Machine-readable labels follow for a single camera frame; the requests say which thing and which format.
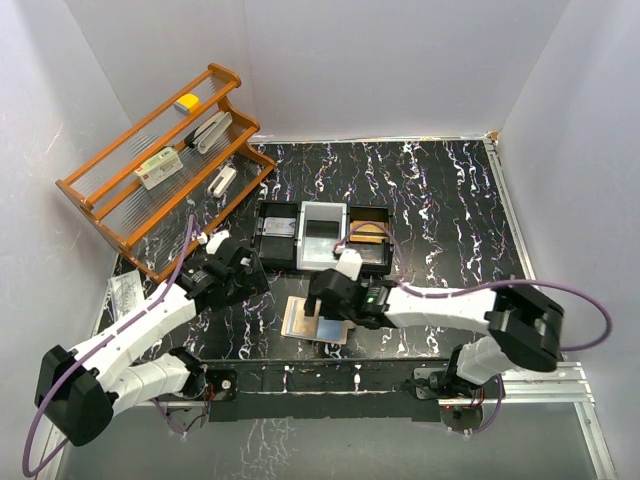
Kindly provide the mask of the beige leather card holder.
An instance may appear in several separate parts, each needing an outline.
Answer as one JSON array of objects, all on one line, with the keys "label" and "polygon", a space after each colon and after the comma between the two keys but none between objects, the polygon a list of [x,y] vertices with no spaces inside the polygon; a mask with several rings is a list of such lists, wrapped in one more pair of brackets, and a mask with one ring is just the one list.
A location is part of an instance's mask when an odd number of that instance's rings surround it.
[{"label": "beige leather card holder", "polygon": [[320,314],[322,302],[316,301],[314,314],[305,315],[303,297],[289,296],[283,315],[281,335],[298,340],[345,345],[348,333],[355,328],[351,321],[330,320]]}]

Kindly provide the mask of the gold card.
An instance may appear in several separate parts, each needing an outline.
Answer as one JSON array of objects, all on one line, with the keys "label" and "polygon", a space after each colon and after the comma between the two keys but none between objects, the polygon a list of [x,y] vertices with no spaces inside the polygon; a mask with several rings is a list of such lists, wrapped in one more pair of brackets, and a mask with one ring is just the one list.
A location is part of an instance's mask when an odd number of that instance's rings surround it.
[{"label": "gold card", "polygon": [[385,233],[384,229],[388,226],[383,222],[381,227],[366,223],[363,221],[354,221],[351,223],[350,228],[355,229],[348,237],[350,243],[371,243],[382,244],[389,241],[389,236]]}]

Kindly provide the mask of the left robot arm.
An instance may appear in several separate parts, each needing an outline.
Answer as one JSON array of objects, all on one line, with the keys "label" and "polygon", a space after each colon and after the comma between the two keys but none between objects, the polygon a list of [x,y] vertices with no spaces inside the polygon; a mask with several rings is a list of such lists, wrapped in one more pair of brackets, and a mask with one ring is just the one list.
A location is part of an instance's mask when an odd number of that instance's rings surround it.
[{"label": "left robot arm", "polygon": [[227,232],[214,235],[140,307],[69,350],[56,345],[45,353],[38,410],[72,445],[83,446],[141,402],[165,394],[197,398],[207,376],[195,355],[176,347],[154,361],[140,357],[203,311],[223,310],[268,289],[256,251]]}]

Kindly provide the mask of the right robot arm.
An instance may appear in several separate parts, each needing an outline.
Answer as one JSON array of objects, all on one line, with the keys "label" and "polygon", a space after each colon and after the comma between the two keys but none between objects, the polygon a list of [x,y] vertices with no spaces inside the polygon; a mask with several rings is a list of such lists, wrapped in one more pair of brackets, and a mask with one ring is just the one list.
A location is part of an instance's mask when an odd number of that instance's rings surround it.
[{"label": "right robot arm", "polygon": [[429,326],[479,334],[458,345],[443,370],[414,378],[429,398],[468,397],[508,370],[556,369],[564,310],[531,285],[463,291],[354,280],[335,269],[311,276],[302,318],[350,321],[370,330]]}]

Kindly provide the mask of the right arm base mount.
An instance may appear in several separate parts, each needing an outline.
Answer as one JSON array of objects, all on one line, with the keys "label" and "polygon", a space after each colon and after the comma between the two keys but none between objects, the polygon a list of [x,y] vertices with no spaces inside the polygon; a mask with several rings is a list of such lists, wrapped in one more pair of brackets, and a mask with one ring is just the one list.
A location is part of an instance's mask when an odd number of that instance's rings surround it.
[{"label": "right arm base mount", "polygon": [[440,368],[416,368],[401,383],[401,387],[422,400],[471,399],[481,393],[484,393],[484,399],[504,397],[503,388],[494,379],[476,385]]}]

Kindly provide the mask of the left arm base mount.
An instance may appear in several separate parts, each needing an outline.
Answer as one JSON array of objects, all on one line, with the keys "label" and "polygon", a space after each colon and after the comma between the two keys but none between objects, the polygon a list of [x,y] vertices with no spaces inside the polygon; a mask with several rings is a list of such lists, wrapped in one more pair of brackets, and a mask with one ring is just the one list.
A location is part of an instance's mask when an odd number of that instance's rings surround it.
[{"label": "left arm base mount", "polygon": [[228,368],[214,368],[189,378],[182,391],[162,394],[162,400],[228,402],[236,399],[238,374]]}]

